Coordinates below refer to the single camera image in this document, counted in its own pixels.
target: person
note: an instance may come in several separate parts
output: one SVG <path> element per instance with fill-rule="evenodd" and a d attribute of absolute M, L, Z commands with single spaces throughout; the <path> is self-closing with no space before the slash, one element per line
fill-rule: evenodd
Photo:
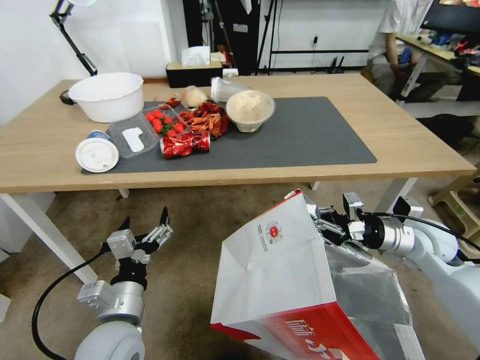
<path fill-rule="evenodd" d="M 416 34 L 429 8 L 428 0 L 392 0 L 368 47 L 367 69 L 374 85 L 393 100 L 400 96 L 410 74 L 420 59 L 396 40 L 397 34 Z M 408 102 L 426 102 L 445 85 L 459 85 L 454 72 L 423 72 L 420 86 L 409 94 Z"/>

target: lamp arm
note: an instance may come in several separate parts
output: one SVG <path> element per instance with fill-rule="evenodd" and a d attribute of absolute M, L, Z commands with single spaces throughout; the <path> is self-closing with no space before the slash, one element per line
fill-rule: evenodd
<path fill-rule="evenodd" d="M 71 3 L 68 3 L 68 6 L 65 12 L 60 12 L 64 2 L 65 0 L 58 0 L 55 6 L 55 10 L 53 10 L 53 12 L 50 14 L 50 17 L 53 20 L 53 23 L 62 33 L 63 37 L 65 37 L 66 41 L 75 52 L 76 57 L 78 58 L 78 60 L 80 60 L 81 64 L 85 67 L 85 69 L 88 71 L 90 76 L 95 76 L 98 74 L 97 67 L 94 65 L 94 63 L 89 59 L 87 55 L 85 55 L 79 50 L 79 48 L 75 45 L 74 41 L 65 30 L 64 22 L 72 14 L 72 9 L 74 6 Z"/>

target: gray table mat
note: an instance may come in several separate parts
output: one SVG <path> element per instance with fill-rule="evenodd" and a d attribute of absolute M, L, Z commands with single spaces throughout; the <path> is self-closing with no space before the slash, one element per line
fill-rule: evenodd
<path fill-rule="evenodd" d="M 160 146 L 109 173 L 255 169 L 318 165 L 372 164 L 377 159 L 327 97 L 276 98 L 274 115 L 256 132 L 242 133 L 231 123 L 212 141 L 210 152 L 164 159 Z M 145 108 L 155 106 L 146 102 Z"/>

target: power outlet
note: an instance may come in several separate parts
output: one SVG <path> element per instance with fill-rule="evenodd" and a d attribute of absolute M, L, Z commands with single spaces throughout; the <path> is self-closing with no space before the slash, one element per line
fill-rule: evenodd
<path fill-rule="evenodd" d="M 317 48 L 317 43 L 319 42 L 319 36 L 318 35 L 315 35 L 310 43 L 310 46 L 312 49 L 316 49 Z"/>

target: desk lamp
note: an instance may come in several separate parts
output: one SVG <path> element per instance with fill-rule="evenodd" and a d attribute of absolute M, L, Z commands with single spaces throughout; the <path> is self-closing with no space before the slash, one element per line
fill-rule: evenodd
<path fill-rule="evenodd" d="M 78 58 L 78 60 L 80 60 L 81 64 L 85 67 L 85 69 L 88 71 L 90 76 L 97 75 L 98 70 L 95 67 L 94 63 L 89 59 L 89 57 L 84 53 L 82 53 L 79 50 L 79 48 L 75 45 L 72 38 L 69 36 L 67 31 L 65 30 L 64 23 L 67 20 L 67 18 L 72 14 L 72 9 L 74 8 L 74 6 L 87 7 L 87 6 L 93 5 L 96 2 L 97 0 L 68 0 L 68 1 L 58 0 L 55 6 L 55 10 L 53 10 L 53 12 L 50 14 L 50 17 L 53 20 L 53 23 L 60 30 L 61 34 L 65 37 L 66 41 L 75 52 L 76 57 Z M 64 12 L 61 12 L 62 8 L 64 8 L 65 3 L 67 4 L 66 9 L 64 10 Z M 68 97 L 67 92 L 68 90 L 61 93 L 60 100 L 64 104 L 73 105 L 74 101 Z"/>

